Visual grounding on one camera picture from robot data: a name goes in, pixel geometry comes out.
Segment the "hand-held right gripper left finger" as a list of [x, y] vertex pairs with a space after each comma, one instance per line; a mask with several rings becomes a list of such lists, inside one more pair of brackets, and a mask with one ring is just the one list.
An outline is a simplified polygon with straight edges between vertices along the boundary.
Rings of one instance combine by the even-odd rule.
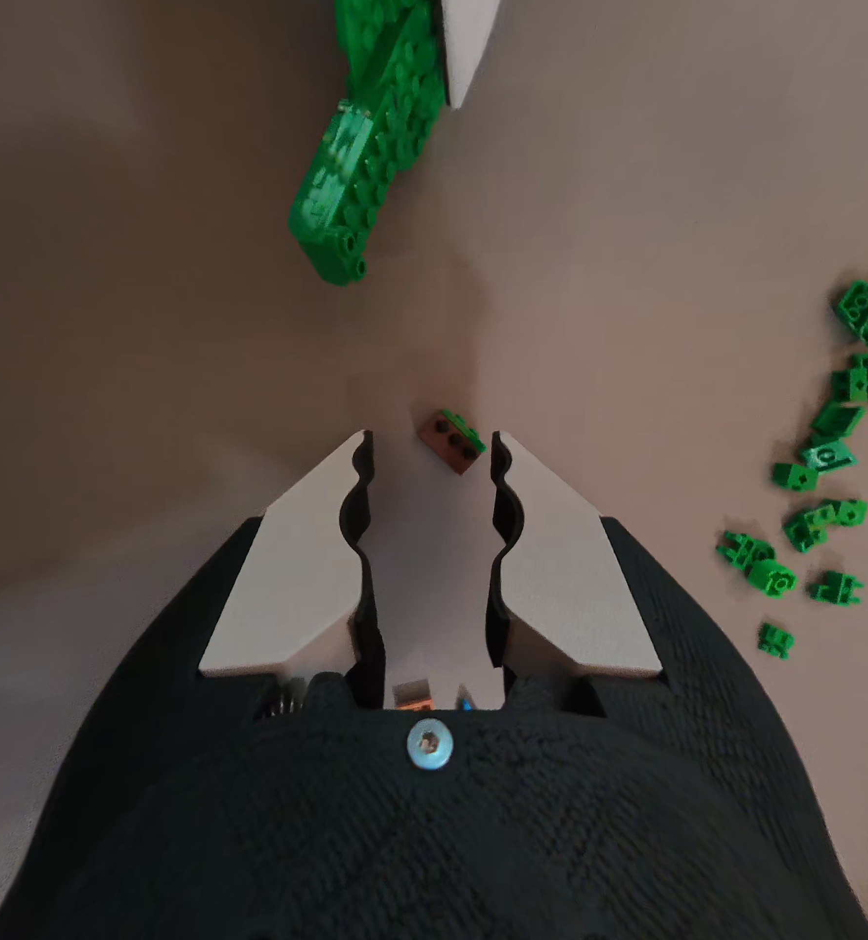
[[374, 437], [353, 433], [264, 511], [198, 666], [205, 678], [274, 676], [302, 692], [324, 672], [357, 705], [384, 706], [386, 651], [371, 564]]

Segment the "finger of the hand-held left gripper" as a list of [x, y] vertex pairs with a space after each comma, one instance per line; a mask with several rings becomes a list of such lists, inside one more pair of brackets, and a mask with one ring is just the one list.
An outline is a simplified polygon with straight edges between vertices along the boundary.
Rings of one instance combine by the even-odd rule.
[[458, 110], [466, 99], [498, 16], [500, 1], [441, 1], [447, 100]]

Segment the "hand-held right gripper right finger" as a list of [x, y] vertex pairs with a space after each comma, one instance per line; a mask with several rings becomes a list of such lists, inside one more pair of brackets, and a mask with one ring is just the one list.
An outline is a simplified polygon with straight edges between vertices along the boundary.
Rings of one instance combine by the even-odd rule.
[[600, 511], [505, 431], [492, 436], [490, 477], [502, 540], [487, 595], [491, 664], [561, 684], [660, 675]]

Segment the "green round plate assembly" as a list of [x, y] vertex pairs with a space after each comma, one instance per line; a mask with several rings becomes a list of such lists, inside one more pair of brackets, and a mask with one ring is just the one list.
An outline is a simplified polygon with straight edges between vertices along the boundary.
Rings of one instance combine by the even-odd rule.
[[325, 129], [288, 226], [325, 282], [366, 273], [367, 242], [397, 175], [421, 156], [447, 88], [434, 2], [337, 1], [346, 96]]

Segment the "brown and green brick assembly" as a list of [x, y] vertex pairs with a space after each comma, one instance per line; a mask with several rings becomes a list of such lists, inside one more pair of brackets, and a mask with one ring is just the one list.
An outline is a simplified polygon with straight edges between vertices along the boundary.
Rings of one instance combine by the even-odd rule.
[[464, 475], [487, 452], [479, 432], [466, 419], [448, 409], [439, 409], [419, 427], [418, 439], [440, 461], [458, 475]]

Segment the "pile of green bricks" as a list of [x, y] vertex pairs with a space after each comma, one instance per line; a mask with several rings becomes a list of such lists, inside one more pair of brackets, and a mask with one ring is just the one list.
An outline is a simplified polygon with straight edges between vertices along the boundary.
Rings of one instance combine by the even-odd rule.
[[[817, 498], [799, 504], [780, 525], [785, 544], [801, 557], [826, 546], [834, 530], [859, 528], [868, 518], [865, 499], [829, 496], [819, 490], [827, 477], [859, 464], [849, 443], [868, 412], [868, 280], [851, 280], [834, 294], [829, 306], [847, 337], [861, 349], [851, 352], [844, 366], [830, 373], [826, 396], [794, 458], [772, 464], [769, 472], [776, 488]], [[802, 585], [774, 544], [747, 532], [724, 531], [716, 552], [770, 601], [799, 589], [810, 600], [836, 608], [848, 609], [862, 601], [863, 581], [850, 571], [818, 570], [810, 583]]]

